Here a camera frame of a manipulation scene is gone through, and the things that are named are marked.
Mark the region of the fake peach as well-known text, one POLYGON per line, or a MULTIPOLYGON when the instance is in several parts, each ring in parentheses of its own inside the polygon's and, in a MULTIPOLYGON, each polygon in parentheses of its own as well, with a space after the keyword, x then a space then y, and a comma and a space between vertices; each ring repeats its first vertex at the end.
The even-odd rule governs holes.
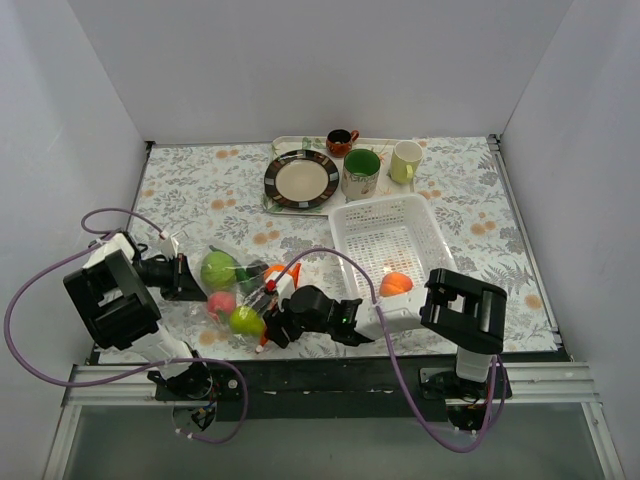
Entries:
POLYGON ((400 295, 411 291, 413 286, 413 281, 409 276, 400 272, 390 272, 383 277, 379 294, 382 297, 400 295))
POLYGON ((230 291, 217 291, 207 300, 207 313, 215 321, 226 321, 236 309, 236 295, 230 291))

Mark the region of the white plastic basket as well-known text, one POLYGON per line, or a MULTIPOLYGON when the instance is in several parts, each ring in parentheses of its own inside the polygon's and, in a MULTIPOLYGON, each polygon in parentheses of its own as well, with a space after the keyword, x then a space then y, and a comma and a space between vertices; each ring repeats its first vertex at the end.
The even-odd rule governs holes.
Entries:
POLYGON ((389 273, 418 286, 433 269, 457 269, 428 201, 397 194, 353 201, 328 216, 334 248, 369 275, 375 287, 389 273))

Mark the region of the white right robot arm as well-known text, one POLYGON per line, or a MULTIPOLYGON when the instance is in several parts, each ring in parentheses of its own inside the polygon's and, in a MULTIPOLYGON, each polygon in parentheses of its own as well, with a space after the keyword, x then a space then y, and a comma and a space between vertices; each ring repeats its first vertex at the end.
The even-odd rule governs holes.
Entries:
POLYGON ((507 294, 502 288, 444 268, 432 270, 423 285, 389 273, 371 300, 335 300, 277 271, 264 280, 258 290, 265 323, 262 344, 272 341, 285 348, 313 332, 357 347, 426 328, 457 347, 453 371, 427 379, 427 391, 466 401, 488 394, 491 362, 503 351, 507 294))

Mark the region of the green fake pear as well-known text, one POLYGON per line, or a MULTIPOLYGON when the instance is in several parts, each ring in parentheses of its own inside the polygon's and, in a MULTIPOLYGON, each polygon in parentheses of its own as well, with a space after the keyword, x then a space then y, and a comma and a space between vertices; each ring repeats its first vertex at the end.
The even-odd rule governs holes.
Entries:
POLYGON ((229 326, 234 334, 254 337, 260 337, 265 329, 265 324, 260 314, 246 305, 233 310, 229 317, 229 326))

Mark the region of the clear zip top bag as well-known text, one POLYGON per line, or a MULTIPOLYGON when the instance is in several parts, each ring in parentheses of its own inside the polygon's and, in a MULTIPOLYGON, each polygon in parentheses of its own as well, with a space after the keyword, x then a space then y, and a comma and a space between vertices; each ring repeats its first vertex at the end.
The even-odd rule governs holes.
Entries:
MULTIPOLYGON (((238 267, 244 267, 249 265, 251 262, 255 260, 261 260, 257 257, 249 257, 246 255, 242 255, 238 251, 228 246, 224 246, 220 243, 209 245, 201 261, 199 262, 198 276, 196 277, 196 279, 199 281, 199 285, 207 295, 207 300, 212 293, 217 291, 210 291, 204 286, 200 278, 200 268, 201 268, 202 260, 211 251, 222 251, 230 255, 234 259, 235 273, 238 267)), ((268 263, 266 264, 269 267, 273 265, 277 265, 277 264, 268 264, 268 263)), ((286 265, 284 266, 285 268, 282 272, 280 272, 279 276, 277 277, 277 280, 279 280, 286 272, 291 271, 292 274, 297 277, 297 287, 298 287, 301 264, 296 263, 294 264, 294 266, 290 268, 286 267, 286 265)), ((244 295, 241 292, 238 286, 237 280, 236 280, 236 284, 232 288, 228 290, 218 290, 218 291, 234 292, 236 295, 236 303, 237 303, 236 308, 243 305, 249 306, 254 310, 256 310, 260 314, 262 319, 265 313, 271 310, 273 307, 278 307, 280 310, 282 310, 283 300, 280 300, 278 298, 277 293, 275 292, 274 286, 267 286, 265 280, 262 287, 259 290, 256 290, 249 295, 244 295)), ((264 332, 260 337, 234 334, 231 331, 231 328, 229 326, 229 319, 226 321, 215 321, 210 318, 210 316, 207 313, 207 300, 205 301, 204 307, 203 307, 203 313, 206 315, 204 330, 199 334, 199 337, 198 337, 198 344, 200 346, 213 347, 213 346, 221 346, 227 343, 231 346, 246 346, 248 347, 249 350, 257 354, 260 354, 265 350, 265 347, 267 346, 267 344, 271 342, 265 336, 266 325, 265 325, 264 332)))

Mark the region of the dark purple fake fruit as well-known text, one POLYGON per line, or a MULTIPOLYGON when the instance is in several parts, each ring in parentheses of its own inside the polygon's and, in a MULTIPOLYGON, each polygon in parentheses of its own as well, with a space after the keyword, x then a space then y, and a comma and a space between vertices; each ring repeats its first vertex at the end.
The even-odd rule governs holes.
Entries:
POLYGON ((264 273, 269 266, 261 260, 255 260, 249 265, 236 269, 236 280, 241 292, 249 295, 259 290, 264 283, 264 273))

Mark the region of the orange fake fruit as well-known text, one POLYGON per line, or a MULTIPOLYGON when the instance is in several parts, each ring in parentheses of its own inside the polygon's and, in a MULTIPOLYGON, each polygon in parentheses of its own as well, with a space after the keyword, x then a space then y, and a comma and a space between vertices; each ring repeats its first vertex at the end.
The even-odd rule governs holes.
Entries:
POLYGON ((282 264, 277 264, 277 265, 273 265, 271 267, 268 267, 267 270, 264 272, 264 280, 267 280, 274 272, 282 272, 284 270, 285 266, 282 264))

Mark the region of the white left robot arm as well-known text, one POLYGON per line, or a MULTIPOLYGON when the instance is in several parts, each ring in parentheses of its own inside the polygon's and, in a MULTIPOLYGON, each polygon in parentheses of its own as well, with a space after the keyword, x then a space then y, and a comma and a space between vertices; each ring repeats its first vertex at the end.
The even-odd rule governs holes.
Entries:
POLYGON ((149 289, 167 301, 204 302, 207 296, 177 251, 145 259, 147 246, 119 231, 101 244, 64 287, 94 342, 103 349, 130 350, 159 364, 149 378, 171 393, 193 400, 211 394, 213 377, 198 353, 160 324, 149 289))

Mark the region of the green fake cabbage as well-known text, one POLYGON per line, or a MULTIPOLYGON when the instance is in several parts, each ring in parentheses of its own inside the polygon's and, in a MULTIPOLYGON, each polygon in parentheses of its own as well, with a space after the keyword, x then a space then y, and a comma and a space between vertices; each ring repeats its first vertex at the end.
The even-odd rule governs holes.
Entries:
POLYGON ((202 260, 200 278, 210 291, 232 288, 236 284, 234 259, 222 251, 209 252, 202 260))

